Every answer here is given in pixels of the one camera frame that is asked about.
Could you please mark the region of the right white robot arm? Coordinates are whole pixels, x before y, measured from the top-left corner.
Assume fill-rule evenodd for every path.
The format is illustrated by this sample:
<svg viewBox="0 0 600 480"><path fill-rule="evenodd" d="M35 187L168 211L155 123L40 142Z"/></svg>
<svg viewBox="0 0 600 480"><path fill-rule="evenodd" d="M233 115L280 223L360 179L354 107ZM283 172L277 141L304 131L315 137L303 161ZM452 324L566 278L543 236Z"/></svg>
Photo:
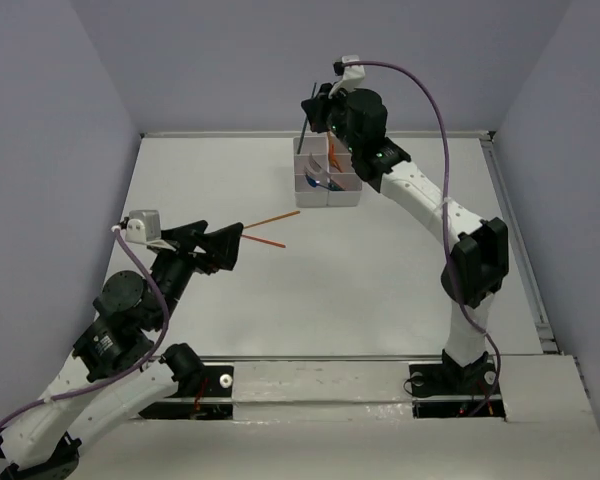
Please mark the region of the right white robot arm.
<svg viewBox="0 0 600 480"><path fill-rule="evenodd" d="M489 310L509 273L506 223L465 209L421 172L387 136L388 112L378 93L325 83L301 108L312 132L330 133L348 150L363 182L401 206L443 246L441 284L451 300L450 331L440 364L424 381L466 390L488 366Z"/></svg>

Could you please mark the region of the orange plastic spoon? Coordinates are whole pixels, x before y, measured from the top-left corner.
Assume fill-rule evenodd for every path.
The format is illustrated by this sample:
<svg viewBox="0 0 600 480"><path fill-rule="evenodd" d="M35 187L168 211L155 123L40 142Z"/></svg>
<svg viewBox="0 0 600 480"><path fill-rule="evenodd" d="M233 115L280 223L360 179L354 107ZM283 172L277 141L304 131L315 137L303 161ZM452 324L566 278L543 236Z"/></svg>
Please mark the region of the orange plastic spoon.
<svg viewBox="0 0 600 480"><path fill-rule="evenodd" d="M332 144L328 150L328 161L330 167L338 172L344 172L350 168L350 155L348 151L342 150Z"/></svg>

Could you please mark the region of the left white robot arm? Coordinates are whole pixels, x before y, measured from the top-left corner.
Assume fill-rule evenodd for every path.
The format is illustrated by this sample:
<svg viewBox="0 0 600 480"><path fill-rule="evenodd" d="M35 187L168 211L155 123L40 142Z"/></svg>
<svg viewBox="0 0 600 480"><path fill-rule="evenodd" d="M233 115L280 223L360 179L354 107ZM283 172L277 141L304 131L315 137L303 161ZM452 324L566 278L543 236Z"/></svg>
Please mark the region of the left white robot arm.
<svg viewBox="0 0 600 480"><path fill-rule="evenodd" d="M207 368L186 343L162 345L171 317L194 274L234 269L244 230L209 231L201 220L162 229L155 210L115 224L118 245L154 253L145 267L110 276L94 299L95 320L40 397L0 420L0 479L65 479L87 448L127 419L171 396L200 397Z"/></svg>

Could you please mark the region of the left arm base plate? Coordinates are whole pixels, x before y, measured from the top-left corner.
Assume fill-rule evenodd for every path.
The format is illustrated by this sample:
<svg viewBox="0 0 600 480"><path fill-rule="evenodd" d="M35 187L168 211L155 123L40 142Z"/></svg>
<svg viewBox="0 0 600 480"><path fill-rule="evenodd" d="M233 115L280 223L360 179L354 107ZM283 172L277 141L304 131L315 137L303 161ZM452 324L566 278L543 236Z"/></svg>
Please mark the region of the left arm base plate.
<svg viewBox="0 0 600 480"><path fill-rule="evenodd" d="M138 416L144 420L232 420L233 386L233 364L208 363L197 393L177 392L149 405Z"/></svg>

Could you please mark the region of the teal chopstick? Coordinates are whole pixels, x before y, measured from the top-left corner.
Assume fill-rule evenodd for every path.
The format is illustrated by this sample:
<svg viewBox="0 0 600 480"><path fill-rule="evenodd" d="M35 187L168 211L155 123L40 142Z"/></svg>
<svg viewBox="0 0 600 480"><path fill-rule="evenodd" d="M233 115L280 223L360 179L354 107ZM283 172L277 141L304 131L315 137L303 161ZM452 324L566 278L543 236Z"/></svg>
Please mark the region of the teal chopstick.
<svg viewBox="0 0 600 480"><path fill-rule="evenodd" d="M310 99L314 98L314 96L316 94L316 91L317 91L317 82L314 82L313 86L312 86L312 91L311 91ZM304 118L304 121L303 121L303 125L302 125L302 129L301 129L301 132L300 132L300 136L299 136L299 139L298 139L298 145L297 145L297 148L295 150L296 155L300 155L301 152L302 152L302 148L303 148L303 145L304 145L304 139L305 139L305 136L306 136L306 131L307 131L308 124L309 124L309 118L308 118L308 116L306 115L306 112L305 112L305 118Z"/></svg>

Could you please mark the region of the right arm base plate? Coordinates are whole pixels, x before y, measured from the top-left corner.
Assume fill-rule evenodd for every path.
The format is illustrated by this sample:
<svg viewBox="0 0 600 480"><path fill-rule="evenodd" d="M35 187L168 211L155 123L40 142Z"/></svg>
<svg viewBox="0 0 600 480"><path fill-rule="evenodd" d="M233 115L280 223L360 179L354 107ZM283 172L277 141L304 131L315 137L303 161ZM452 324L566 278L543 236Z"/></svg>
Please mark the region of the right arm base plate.
<svg viewBox="0 0 600 480"><path fill-rule="evenodd" d="M474 414L493 385L495 366L489 362L476 380L454 386L442 376L441 363L415 363L409 366L409 376L403 382L403 390L411 398L412 412L416 419L449 418L506 418L500 387Z"/></svg>

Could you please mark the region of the blue metal fork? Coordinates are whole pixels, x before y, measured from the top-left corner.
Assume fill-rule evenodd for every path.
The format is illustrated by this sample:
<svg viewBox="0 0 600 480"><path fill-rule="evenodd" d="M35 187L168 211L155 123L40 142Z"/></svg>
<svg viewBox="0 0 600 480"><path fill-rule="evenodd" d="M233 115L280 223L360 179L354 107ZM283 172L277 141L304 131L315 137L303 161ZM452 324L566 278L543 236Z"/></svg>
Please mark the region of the blue metal fork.
<svg viewBox="0 0 600 480"><path fill-rule="evenodd" d="M327 177L315 176L310 173L305 172L304 178L307 184L314 189L322 188L327 191L333 190L333 185Z"/></svg>

